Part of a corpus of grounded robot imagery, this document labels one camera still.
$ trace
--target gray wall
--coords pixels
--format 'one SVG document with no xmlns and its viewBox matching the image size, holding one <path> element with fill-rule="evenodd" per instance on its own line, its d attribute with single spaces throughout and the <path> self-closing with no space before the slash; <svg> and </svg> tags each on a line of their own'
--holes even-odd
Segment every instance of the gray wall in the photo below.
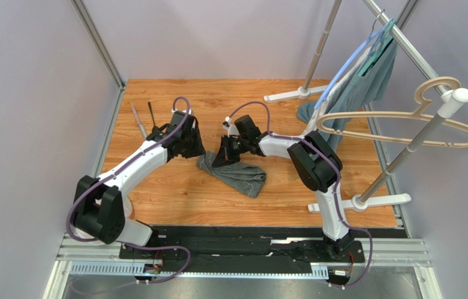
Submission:
<svg viewBox="0 0 468 299">
<path fill-rule="evenodd" d="M 405 33 L 439 75 L 456 77 L 468 88 L 468 1 L 421 1 Z M 375 108 L 410 111 L 415 107 L 412 94 L 423 81 L 400 52 L 385 99 Z M 429 95 L 439 100 L 437 93 Z M 468 123 L 468 104 L 454 119 Z M 412 135 L 423 126 L 397 121 L 380 125 L 392 136 Z M 448 130 L 444 138 L 465 139 Z M 389 145 L 391 158 L 400 149 Z M 396 178 L 400 191 L 413 197 L 405 205 L 407 219 L 413 236 L 426 241 L 444 298 L 468 298 L 468 149 L 421 148 Z"/>
<path fill-rule="evenodd" d="M 333 1 L 85 0 L 129 78 L 304 78 Z M 379 0 L 397 17 L 405 0 Z M 373 14 L 344 0 L 315 78 L 331 78 L 370 32 Z"/>
<path fill-rule="evenodd" d="M 69 1 L 0 1 L 0 298 L 40 298 L 117 97 Z"/>
</svg>

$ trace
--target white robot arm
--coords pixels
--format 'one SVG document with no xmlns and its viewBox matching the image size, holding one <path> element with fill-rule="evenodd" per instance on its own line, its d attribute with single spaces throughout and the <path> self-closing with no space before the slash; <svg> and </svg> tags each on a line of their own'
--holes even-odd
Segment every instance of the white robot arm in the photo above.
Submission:
<svg viewBox="0 0 468 299">
<path fill-rule="evenodd" d="M 185 113 L 173 112 L 169 124 L 154 128 L 147 140 L 117 167 L 97 179 L 84 176 L 79 180 L 75 201 L 94 184 L 99 181 L 105 183 L 92 190 L 76 207 L 70 219 L 71 225 L 106 244 L 114 241 L 139 246 L 147 244 L 153 229 L 129 218 L 132 207 L 128 194 L 152 171 L 172 158 L 178 155 L 191 158 L 205 153 L 197 119 L 191 111 L 177 131 Z"/>
<path fill-rule="evenodd" d="M 339 219 L 334 199 L 335 171 L 322 159 L 317 158 L 307 146 L 298 140 L 273 138 L 267 133 L 260 132 L 250 116 L 245 115 L 234 121 L 224 123 L 227 135 L 223 136 L 221 148 L 213 162 L 214 167 L 232 164 L 240 160 L 240 154 L 249 151 L 260 156 L 278 156 L 292 159 L 303 183 L 314 191 L 319 210 L 324 220 L 322 231 L 324 235 L 335 243 L 346 240 L 351 242 L 349 229 Z M 304 138 L 334 164 L 342 169 L 342 163 L 318 132 L 314 131 Z M 337 197 L 340 201 L 340 184 L 337 186 Z M 343 221 L 346 221 L 344 210 L 339 206 Z"/>
</svg>

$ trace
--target metal pole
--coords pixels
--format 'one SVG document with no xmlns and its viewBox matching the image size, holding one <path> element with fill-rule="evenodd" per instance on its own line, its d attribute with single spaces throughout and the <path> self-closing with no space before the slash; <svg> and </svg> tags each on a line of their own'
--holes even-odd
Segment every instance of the metal pole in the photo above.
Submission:
<svg viewBox="0 0 468 299">
<path fill-rule="evenodd" d="M 380 16 L 378 20 L 385 25 L 389 21 L 389 17 L 382 12 L 381 8 L 374 2 L 373 0 L 363 0 L 363 2 L 370 8 L 371 12 L 374 13 L 375 16 Z M 416 50 L 416 48 L 411 44 L 411 42 L 405 37 L 398 28 L 398 26 L 392 27 L 391 30 L 392 36 L 394 40 L 400 45 L 403 49 L 405 54 L 409 56 L 409 58 L 413 61 L 413 63 L 420 69 L 420 72 L 424 74 L 424 76 L 430 80 L 433 78 L 437 78 L 438 74 L 434 71 L 434 69 L 429 65 L 429 63 L 420 55 L 420 53 Z M 449 89 L 445 85 L 438 85 L 435 86 L 435 89 L 440 95 L 443 95 Z"/>
<path fill-rule="evenodd" d="M 403 9 L 400 12 L 400 15 L 398 16 L 398 22 L 396 23 L 396 26 L 400 28 L 400 30 L 403 30 L 405 28 L 405 25 L 409 22 L 409 19 L 414 13 L 414 10 L 416 9 L 416 6 L 420 0 L 407 0 L 407 3 L 403 6 Z"/>
<path fill-rule="evenodd" d="M 304 85 L 302 86 L 302 89 L 304 91 L 307 91 L 307 89 L 309 88 L 309 84 L 311 83 L 311 78 L 313 78 L 313 73 L 315 72 L 315 68 L 317 67 L 317 64 L 319 63 L 322 50 L 324 49 L 324 45 L 326 44 L 326 40 L 328 39 L 328 35 L 330 34 L 330 30 L 332 29 L 332 25 L 334 24 L 334 20 L 337 15 L 337 11 L 339 10 L 339 6 L 341 5 L 341 1 L 342 0 L 334 1 L 334 6 L 332 7 L 332 11 L 330 12 L 330 16 L 328 17 L 326 26 L 324 27 L 324 32 L 322 33 L 321 40 L 319 41 L 319 45 L 317 46 L 315 55 L 313 55 L 313 59 L 311 60 L 311 65 L 309 66 L 309 70 L 307 71 L 306 80 L 304 81 Z"/>
<path fill-rule="evenodd" d="M 378 178 L 372 183 L 368 189 L 361 194 L 359 202 L 364 204 L 385 182 L 396 172 L 396 170 L 403 165 L 403 163 L 414 153 L 426 138 L 446 120 L 440 115 L 436 114 L 433 119 L 415 136 L 415 138 L 405 147 L 403 151 L 390 163 L 387 169 L 380 174 Z"/>
<path fill-rule="evenodd" d="M 83 2 L 83 0 L 70 0 L 70 2 L 76 9 L 78 16 L 83 22 L 83 25 L 85 26 L 85 29 L 88 32 L 88 35 L 94 42 L 94 46 L 98 50 L 98 53 L 100 54 L 101 59 L 103 60 L 103 63 L 105 64 L 105 67 L 107 67 L 109 74 L 115 81 L 116 86 L 118 86 L 118 88 L 122 90 L 124 86 L 126 85 L 126 82 L 122 79 L 122 76 L 120 75 L 120 73 L 118 72 L 118 69 L 116 68 L 115 62 L 111 58 L 111 55 L 109 55 L 109 51 L 107 50 L 107 47 L 105 47 L 105 44 L 103 43 L 103 40 L 101 39 L 101 35 L 98 32 L 96 25 L 94 25 L 94 21 L 92 20 L 92 17 L 88 13 L 88 9 L 85 6 L 85 3 Z"/>
</svg>

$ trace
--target beige plastic hanger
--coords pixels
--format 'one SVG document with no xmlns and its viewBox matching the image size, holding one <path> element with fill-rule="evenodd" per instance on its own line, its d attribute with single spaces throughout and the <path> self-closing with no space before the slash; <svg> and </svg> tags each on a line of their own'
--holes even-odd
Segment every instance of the beige plastic hanger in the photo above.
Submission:
<svg viewBox="0 0 468 299">
<path fill-rule="evenodd" d="M 432 104 L 432 100 L 428 98 L 424 98 L 424 92 L 431 87 L 435 87 L 437 85 L 449 85 L 451 89 L 455 90 L 457 88 L 461 88 L 461 83 L 452 77 L 438 77 L 431 80 L 428 80 L 422 83 L 414 93 L 414 100 L 416 103 L 419 104 L 419 107 L 413 112 L 394 112 L 394 111 L 379 111 L 379 112 L 338 112 L 338 113 L 330 113 L 320 117 L 317 120 L 317 128 L 322 132 L 342 135 L 342 136 L 351 136 L 356 138 L 364 138 L 370 140 L 380 140 L 380 141 L 389 141 L 389 142 L 399 142 L 399 143 L 410 143 L 411 139 L 409 138 L 396 138 L 396 137 L 389 137 L 389 136 L 381 136 L 381 135 L 372 135 L 372 134 L 365 134 L 365 133 L 357 133 L 352 131 L 340 131 L 334 130 L 332 128 L 328 128 L 324 126 L 324 122 L 326 120 L 335 120 L 339 118 L 364 118 L 364 117 L 382 117 L 382 118 L 409 118 L 414 120 L 423 120 L 423 121 L 430 121 L 433 116 L 428 114 L 422 114 L 429 106 Z M 461 123 L 454 120 L 446 120 L 444 121 L 443 125 L 450 126 L 452 128 L 456 128 L 465 132 L 468 132 L 468 125 L 465 123 Z M 468 148 L 468 142 L 466 143 L 451 143 L 445 141 L 424 141 L 423 145 L 431 145 L 431 146 L 448 146 L 452 148 Z"/>
</svg>

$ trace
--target wood grain surface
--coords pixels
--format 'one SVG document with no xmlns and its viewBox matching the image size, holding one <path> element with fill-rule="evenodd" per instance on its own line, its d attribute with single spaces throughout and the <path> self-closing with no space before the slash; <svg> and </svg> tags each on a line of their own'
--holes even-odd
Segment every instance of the wood grain surface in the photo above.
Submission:
<svg viewBox="0 0 468 299">
<path fill-rule="evenodd" d="M 314 80 L 312 86 L 326 81 Z M 147 108 L 150 101 L 157 126 L 171 119 L 175 97 L 190 100 L 199 121 L 202 141 L 208 151 L 217 152 L 220 137 L 225 134 L 222 122 L 235 108 L 249 101 L 263 101 L 264 95 L 295 90 L 302 80 L 130 80 L 116 121 L 103 171 L 115 167 L 143 142 L 131 105 L 151 132 L 152 121 Z M 298 135 L 306 124 L 296 118 L 303 100 L 269 104 L 271 130 L 285 135 Z M 177 106 L 184 109 L 183 101 Z M 250 105 L 233 119 L 249 114 L 261 131 L 265 130 L 266 113 L 260 105 Z M 348 128 L 368 132 L 366 120 L 352 120 Z M 380 166 L 373 142 L 344 138 L 337 154 L 343 162 L 343 199 L 366 190 L 379 175 Z M 307 210 L 315 202 L 313 192 L 298 178 L 290 160 L 243 154 L 241 160 L 258 165 L 267 172 L 267 180 L 256 199 L 236 192 L 219 179 L 199 170 L 197 158 L 177 157 L 156 169 L 130 193 L 134 218 L 149 224 L 177 225 L 275 225 L 319 226 L 320 214 Z M 376 195 L 386 195 L 385 188 Z M 346 211 L 352 225 L 394 227 L 392 207 L 369 208 L 364 213 Z"/>
</svg>

